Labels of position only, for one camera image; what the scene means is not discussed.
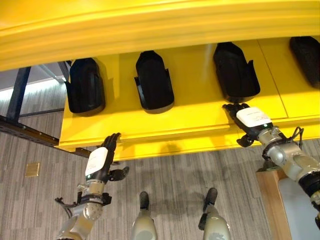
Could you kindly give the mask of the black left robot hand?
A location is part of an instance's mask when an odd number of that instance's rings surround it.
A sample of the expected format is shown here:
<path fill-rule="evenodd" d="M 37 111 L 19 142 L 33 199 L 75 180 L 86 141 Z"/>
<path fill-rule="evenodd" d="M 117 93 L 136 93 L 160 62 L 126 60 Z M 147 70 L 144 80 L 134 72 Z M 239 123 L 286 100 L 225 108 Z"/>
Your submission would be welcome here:
<path fill-rule="evenodd" d="M 120 135 L 118 132 L 107 136 L 100 147 L 90 153 L 85 169 L 86 181 L 97 180 L 106 184 L 108 181 L 121 181 L 128 175 L 128 166 L 110 171 Z"/>

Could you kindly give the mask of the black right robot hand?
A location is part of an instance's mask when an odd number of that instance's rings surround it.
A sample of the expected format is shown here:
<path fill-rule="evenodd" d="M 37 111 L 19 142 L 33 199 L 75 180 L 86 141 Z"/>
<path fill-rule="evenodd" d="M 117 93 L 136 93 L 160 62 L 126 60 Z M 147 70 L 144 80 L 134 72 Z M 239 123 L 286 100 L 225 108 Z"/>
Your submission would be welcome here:
<path fill-rule="evenodd" d="M 237 139 L 241 147 L 249 147 L 258 140 L 258 135 L 265 129 L 272 129 L 271 119 L 259 108 L 250 107 L 246 103 L 224 104 L 223 109 L 229 114 L 234 123 L 245 132 L 245 135 Z"/>

